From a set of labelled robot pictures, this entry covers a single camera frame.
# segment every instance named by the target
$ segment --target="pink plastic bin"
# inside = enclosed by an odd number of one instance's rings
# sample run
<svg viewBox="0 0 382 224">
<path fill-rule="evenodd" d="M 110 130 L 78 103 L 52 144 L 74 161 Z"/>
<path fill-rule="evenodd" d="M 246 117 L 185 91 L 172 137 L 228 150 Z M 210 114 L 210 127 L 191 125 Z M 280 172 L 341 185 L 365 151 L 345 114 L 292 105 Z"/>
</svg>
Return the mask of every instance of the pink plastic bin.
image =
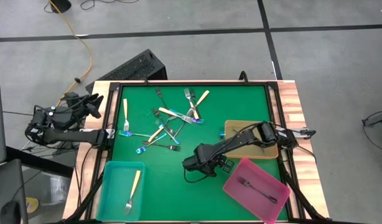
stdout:
<svg viewBox="0 0 382 224">
<path fill-rule="evenodd" d="M 272 201 L 251 187 L 244 186 L 238 180 L 240 177 L 249 181 L 254 188 L 276 198 L 277 203 L 272 203 Z M 286 185 L 262 170 L 249 159 L 241 160 L 227 180 L 223 190 L 267 224 L 272 224 L 277 220 L 279 212 L 290 193 Z"/>
</svg>

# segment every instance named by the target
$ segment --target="yellow cable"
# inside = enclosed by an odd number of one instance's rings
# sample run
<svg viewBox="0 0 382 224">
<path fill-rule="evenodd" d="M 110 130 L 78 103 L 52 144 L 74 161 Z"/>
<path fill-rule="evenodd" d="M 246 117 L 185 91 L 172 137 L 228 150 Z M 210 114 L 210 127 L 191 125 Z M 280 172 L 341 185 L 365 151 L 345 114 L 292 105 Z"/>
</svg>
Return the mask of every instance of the yellow cable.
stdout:
<svg viewBox="0 0 382 224">
<path fill-rule="evenodd" d="M 90 50 L 89 46 L 87 46 L 87 44 L 75 34 L 75 32 L 72 29 L 71 24 L 68 22 L 67 18 L 65 18 L 65 16 L 61 13 L 61 11 L 58 9 L 58 7 L 51 0 L 49 0 L 49 3 L 54 7 L 54 9 L 61 15 L 62 19 L 67 23 L 67 25 L 68 25 L 69 29 L 71 30 L 71 33 L 74 36 L 74 38 L 78 39 L 81 43 L 83 43 L 83 45 L 86 47 L 87 51 L 89 52 L 90 64 L 89 64 L 89 67 L 87 68 L 87 70 L 83 73 L 83 75 L 81 75 L 79 77 L 79 79 L 81 79 L 90 72 L 91 66 L 93 65 L 93 57 L 91 56 L 91 50 Z M 65 93 L 60 98 L 63 98 L 65 96 L 65 94 L 68 93 L 73 88 L 73 86 L 75 84 L 76 84 L 76 82 L 73 82 L 72 85 L 65 91 Z M 61 100 L 58 101 L 56 106 L 59 106 L 60 103 L 61 103 Z"/>
</svg>

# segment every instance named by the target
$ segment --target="green mat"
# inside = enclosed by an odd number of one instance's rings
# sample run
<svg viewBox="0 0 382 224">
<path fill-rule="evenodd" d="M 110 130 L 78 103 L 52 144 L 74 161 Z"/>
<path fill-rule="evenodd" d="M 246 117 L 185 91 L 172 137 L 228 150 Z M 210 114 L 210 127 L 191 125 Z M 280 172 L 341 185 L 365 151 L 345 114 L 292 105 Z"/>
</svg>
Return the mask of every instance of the green mat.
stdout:
<svg viewBox="0 0 382 224">
<path fill-rule="evenodd" d="M 162 86 L 166 105 L 180 113 L 190 107 L 184 95 L 186 86 Z M 146 166 L 144 195 L 140 221 L 209 221 L 209 220 L 257 220 L 223 191 L 229 174 L 217 168 L 217 177 L 207 178 L 196 184 L 186 183 L 182 161 L 193 155 L 200 143 L 215 144 L 220 141 L 219 131 L 228 119 L 269 121 L 269 110 L 263 86 L 193 86 L 197 99 L 205 90 L 209 95 L 198 106 L 203 124 L 186 124 L 179 133 L 181 151 L 150 146 L 143 154 L 136 149 L 143 146 L 144 137 L 116 135 L 113 161 L 143 162 Z M 133 133 L 152 134 L 157 130 L 152 108 L 163 107 L 154 87 L 124 87 L 122 99 L 128 99 L 129 130 Z M 123 129 L 124 111 L 118 111 L 118 129 Z M 175 131 L 182 121 L 175 119 L 169 126 Z M 175 144 L 169 137 L 159 144 Z M 279 179 L 277 160 L 253 160 L 260 168 Z M 203 175 L 187 172 L 187 179 L 195 180 Z M 283 208 L 278 220 L 287 220 Z"/>
</svg>

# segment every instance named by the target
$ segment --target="teal plastic bin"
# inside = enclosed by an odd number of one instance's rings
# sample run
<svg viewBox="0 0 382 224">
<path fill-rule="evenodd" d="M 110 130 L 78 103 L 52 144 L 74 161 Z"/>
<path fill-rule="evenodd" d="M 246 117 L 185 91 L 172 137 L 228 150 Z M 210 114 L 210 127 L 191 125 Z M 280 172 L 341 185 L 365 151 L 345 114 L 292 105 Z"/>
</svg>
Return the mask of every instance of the teal plastic bin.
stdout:
<svg viewBox="0 0 382 224">
<path fill-rule="evenodd" d="M 129 214 L 126 214 L 126 203 L 130 197 L 137 170 L 141 171 L 140 179 L 132 197 L 131 210 Z M 142 162 L 107 162 L 96 219 L 99 221 L 137 221 L 141 213 L 145 171 Z"/>
</svg>

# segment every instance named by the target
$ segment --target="concrete floor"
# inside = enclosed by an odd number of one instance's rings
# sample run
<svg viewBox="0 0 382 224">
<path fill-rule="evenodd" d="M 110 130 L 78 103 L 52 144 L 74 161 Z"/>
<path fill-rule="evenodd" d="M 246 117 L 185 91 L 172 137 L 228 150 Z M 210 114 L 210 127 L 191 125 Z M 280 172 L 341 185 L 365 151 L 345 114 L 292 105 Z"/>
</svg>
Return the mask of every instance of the concrete floor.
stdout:
<svg viewBox="0 0 382 224">
<path fill-rule="evenodd" d="M 60 16 L 43 11 L 47 1 L 0 1 L 0 37 L 70 35 Z M 140 0 L 96 3 L 82 11 L 72 0 L 65 13 L 77 34 L 185 29 L 262 28 L 255 0 Z M 382 0 L 263 0 L 270 27 L 382 24 Z M 334 220 L 382 223 L 382 151 L 364 137 L 361 119 L 382 110 L 382 29 L 272 33 L 283 79 L 296 80 L 330 216 Z M 181 35 L 86 40 L 95 65 L 86 82 L 151 49 L 176 79 L 275 78 L 264 33 Z M 0 42 L 3 108 L 31 113 L 34 104 L 55 104 L 88 66 L 77 40 Z M 83 85 L 76 91 L 85 93 Z M 7 144 L 22 147 L 29 117 L 4 115 Z M 382 126 L 368 134 L 382 146 Z M 73 153 L 54 157 L 73 165 Z M 27 179 L 34 170 L 24 172 Z M 28 196 L 51 201 L 40 175 Z M 33 223 L 57 221 L 63 206 L 45 207 Z"/>
</svg>

